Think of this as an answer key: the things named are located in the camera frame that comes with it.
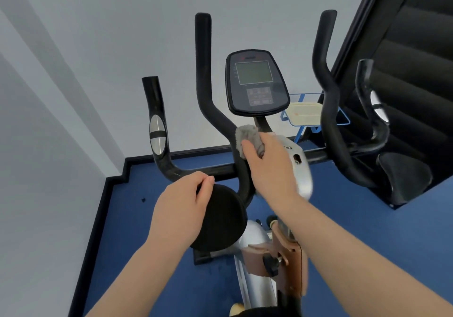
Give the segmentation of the black exercise bike handlebar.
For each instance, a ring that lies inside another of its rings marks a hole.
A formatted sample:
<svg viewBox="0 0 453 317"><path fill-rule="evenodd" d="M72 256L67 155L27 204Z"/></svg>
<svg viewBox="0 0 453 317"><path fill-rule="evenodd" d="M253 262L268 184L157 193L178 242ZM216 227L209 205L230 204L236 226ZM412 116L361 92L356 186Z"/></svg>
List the black exercise bike handlebar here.
<svg viewBox="0 0 453 317"><path fill-rule="evenodd" d="M362 107L371 121L373 137L362 145L345 143L336 122L340 89L327 67L327 51L336 18L336 10L325 10L321 13L312 55L313 71L324 93L320 126L325 147L306 152L302 151L300 155L302 164L294 162L296 165L295 174L297 179L300 180L303 177L303 172L309 171L309 169L303 169L303 165L307 167L309 164L332 160L342 175L351 182L362 187L377 188L380 186L378 176L372 170L366 170L363 166L357 165L353 158L376 153L383 148L390 134L389 124L384 123L371 107L370 93L373 89L370 87L370 76L373 60L360 60L357 66L356 91ZM239 189L236 193L246 209L256 194L256 189L252 183L250 168L236 149L235 131L237 127L218 110L212 101L212 17L208 13L197 13L195 15L195 49L196 95L199 108L209 123L229 141L234 162L192 170L180 169L171 160L168 136L166 151L162 155L153 154L153 157L164 177L172 182L195 171L211 175L217 181L238 178ZM167 129L159 78L156 76L145 77L142 78L142 83L150 119L154 114L159 115L164 120ZM254 121L260 131L270 131L266 116L254 117Z"/></svg>

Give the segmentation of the round black elbow pad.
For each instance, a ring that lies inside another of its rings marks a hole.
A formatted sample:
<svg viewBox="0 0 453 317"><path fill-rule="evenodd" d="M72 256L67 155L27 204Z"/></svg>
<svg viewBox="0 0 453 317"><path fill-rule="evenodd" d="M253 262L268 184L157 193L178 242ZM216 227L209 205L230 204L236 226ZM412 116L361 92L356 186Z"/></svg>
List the round black elbow pad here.
<svg viewBox="0 0 453 317"><path fill-rule="evenodd" d="M232 246L242 236L247 223L246 210L230 187L214 184L200 233L190 247L216 252Z"/></svg>

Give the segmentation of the grey cleaning cloth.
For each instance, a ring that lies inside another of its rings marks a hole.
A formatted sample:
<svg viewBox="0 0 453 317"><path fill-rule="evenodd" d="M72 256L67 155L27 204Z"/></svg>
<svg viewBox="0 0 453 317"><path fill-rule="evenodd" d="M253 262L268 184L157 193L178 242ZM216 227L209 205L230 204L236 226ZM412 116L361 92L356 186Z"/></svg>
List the grey cleaning cloth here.
<svg viewBox="0 0 453 317"><path fill-rule="evenodd" d="M242 141L248 140L252 143L259 158L264 155L264 143L260 137L259 129L255 125L242 125L235 131L236 149L242 159L246 159L242 147Z"/></svg>

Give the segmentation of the silver handlebar pulse sensor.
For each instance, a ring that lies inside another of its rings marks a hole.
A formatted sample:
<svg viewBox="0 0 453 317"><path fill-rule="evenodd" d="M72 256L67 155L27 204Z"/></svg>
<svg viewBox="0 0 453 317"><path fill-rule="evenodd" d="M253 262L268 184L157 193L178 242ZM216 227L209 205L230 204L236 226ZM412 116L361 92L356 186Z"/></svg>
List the silver handlebar pulse sensor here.
<svg viewBox="0 0 453 317"><path fill-rule="evenodd" d="M164 120L157 114L150 119L150 145L155 155L162 155L167 148L167 129Z"/></svg>
<svg viewBox="0 0 453 317"><path fill-rule="evenodd" d="M370 93L371 107L375 114L387 125L389 124L389 119L381 100L379 99L377 93L372 90Z"/></svg>

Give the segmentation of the black adjustment knob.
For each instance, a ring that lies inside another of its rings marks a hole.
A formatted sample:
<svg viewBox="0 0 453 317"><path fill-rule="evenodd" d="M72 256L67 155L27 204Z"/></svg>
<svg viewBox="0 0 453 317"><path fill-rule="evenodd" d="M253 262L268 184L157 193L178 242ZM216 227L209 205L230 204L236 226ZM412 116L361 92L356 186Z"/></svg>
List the black adjustment knob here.
<svg viewBox="0 0 453 317"><path fill-rule="evenodd" d="M282 256L274 257L270 253L266 253L262 257L264 268L270 278L276 277L279 274L279 266L284 261Z"/></svg>

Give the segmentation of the black padded elbow rest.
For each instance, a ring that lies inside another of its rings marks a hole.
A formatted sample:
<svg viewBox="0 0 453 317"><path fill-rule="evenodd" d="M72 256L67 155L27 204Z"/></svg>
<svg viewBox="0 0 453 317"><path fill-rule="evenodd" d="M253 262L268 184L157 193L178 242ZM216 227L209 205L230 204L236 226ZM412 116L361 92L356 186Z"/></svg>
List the black padded elbow rest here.
<svg viewBox="0 0 453 317"><path fill-rule="evenodd" d="M422 195L433 181L431 168L410 156L385 152L377 157L382 194L392 206L402 206Z"/></svg>

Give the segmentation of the beige plastic tray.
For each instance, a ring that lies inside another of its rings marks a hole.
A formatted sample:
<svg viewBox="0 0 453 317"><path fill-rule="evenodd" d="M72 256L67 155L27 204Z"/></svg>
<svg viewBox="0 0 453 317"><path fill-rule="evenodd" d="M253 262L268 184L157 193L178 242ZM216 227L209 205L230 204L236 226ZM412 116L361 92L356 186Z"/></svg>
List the beige plastic tray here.
<svg viewBox="0 0 453 317"><path fill-rule="evenodd" d="M320 126L322 108L322 104L317 102L296 102L289 104L285 114L294 127Z"/></svg>

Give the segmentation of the black bike base foot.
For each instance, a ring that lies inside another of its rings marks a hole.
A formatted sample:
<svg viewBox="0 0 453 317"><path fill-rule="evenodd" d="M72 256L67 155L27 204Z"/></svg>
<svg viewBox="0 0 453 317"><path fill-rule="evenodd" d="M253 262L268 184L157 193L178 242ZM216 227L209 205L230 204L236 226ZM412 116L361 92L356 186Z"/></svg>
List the black bike base foot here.
<svg viewBox="0 0 453 317"><path fill-rule="evenodd" d="M221 251L213 251L213 252L206 252L206 251L198 251L196 249L192 249L193 254L193 263L195 266L203 265L212 262L215 258L230 256L234 254L232 248L223 249Z"/></svg>

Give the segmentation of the person's left hand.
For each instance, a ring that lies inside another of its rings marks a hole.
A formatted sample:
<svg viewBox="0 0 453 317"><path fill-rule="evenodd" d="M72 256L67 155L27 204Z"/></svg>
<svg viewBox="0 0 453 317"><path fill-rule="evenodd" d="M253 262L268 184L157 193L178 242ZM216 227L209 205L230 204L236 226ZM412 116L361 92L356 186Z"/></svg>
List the person's left hand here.
<svg viewBox="0 0 453 317"><path fill-rule="evenodd" d="M202 182L215 182L201 171L169 184L153 210L147 244L182 255L200 233L206 208L196 206L196 189Z"/></svg>

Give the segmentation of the black bike console display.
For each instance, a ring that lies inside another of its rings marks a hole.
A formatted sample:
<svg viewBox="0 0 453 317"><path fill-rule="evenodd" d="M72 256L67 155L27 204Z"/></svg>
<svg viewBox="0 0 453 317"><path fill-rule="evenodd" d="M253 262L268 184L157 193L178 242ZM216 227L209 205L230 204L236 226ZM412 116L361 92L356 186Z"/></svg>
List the black bike console display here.
<svg viewBox="0 0 453 317"><path fill-rule="evenodd" d="M290 105L281 71L266 50L246 49L229 54L225 84L228 108L234 115L269 116Z"/></svg>

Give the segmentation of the black baseboard trim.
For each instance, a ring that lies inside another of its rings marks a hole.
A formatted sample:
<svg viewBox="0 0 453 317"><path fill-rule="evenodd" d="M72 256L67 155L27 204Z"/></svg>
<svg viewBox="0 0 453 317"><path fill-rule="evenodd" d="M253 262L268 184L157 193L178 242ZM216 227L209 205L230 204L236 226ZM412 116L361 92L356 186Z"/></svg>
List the black baseboard trim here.
<svg viewBox="0 0 453 317"><path fill-rule="evenodd" d="M124 161L122 174L119 176L106 178L98 210L96 212L92 232L90 234L88 246L82 262L82 268L77 280L75 292L67 317L83 317L83 312L86 306L88 291L95 268L95 262L98 255L99 245L101 243L101 238L114 186L116 184L129 182L130 169L132 166L152 162L154 162L154 158L151 154L127 157Z"/></svg>

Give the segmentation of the brown seat post bracket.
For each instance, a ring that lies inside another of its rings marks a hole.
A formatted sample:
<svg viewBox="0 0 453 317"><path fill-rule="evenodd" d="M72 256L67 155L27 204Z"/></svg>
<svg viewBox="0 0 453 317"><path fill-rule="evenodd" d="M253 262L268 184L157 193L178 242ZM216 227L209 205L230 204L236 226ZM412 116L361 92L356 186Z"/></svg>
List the brown seat post bracket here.
<svg viewBox="0 0 453 317"><path fill-rule="evenodd" d="M303 317L302 297L308 287L308 256L296 241L291 230L280 219L269 223L272 239L260 244L249 244L241 250L246 271L257 277L268 278L275 287L275 306L288 317ZM282 256L284 261L279 266L279 274L270 278L262 257L270 253L274 257Z"/></svg>

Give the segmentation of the black padded gym equipment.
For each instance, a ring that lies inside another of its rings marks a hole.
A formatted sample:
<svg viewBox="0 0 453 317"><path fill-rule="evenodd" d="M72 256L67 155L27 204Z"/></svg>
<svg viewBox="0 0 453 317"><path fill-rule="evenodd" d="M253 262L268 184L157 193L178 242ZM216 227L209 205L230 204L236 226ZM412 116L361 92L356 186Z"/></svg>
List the black padded gym equipment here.
<svg viewBox="0 0 453 317"><path fill-rule="evenodd" d="M354 85L363 58L374 60L371 87L390 120L380 154L426 163L433 174L427 190L453 176L453 0L362 0L332 69L351 120L340 131L357 144L372 136ZM377 157L358 161L379 174Z"/></svg>

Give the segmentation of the person's right hand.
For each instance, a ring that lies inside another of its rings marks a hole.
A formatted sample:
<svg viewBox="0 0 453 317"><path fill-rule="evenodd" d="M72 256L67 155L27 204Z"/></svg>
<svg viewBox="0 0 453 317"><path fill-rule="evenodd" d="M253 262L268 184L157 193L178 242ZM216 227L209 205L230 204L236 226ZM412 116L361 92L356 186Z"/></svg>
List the person's right hand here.
<svg viewBox="0 0 453 317"><path fill-rule="evenodd" d="M298 200L298 186L291 160L280 140L272 133L260 132L260 137L264 155L259 165L249 165L252 180L258 193L279 215Z"/></svg>

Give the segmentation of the person's left forearm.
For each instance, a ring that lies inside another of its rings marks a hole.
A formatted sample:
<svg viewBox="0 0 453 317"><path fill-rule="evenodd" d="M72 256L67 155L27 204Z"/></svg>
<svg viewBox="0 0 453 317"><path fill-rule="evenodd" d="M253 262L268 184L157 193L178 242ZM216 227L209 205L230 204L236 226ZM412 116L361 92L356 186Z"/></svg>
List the person's left forearm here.
<svg viewBox="0 0 453 317"><path fill-rule="evenodd" d="M86 317L148 317L191 242L148 238Z"/></svg>

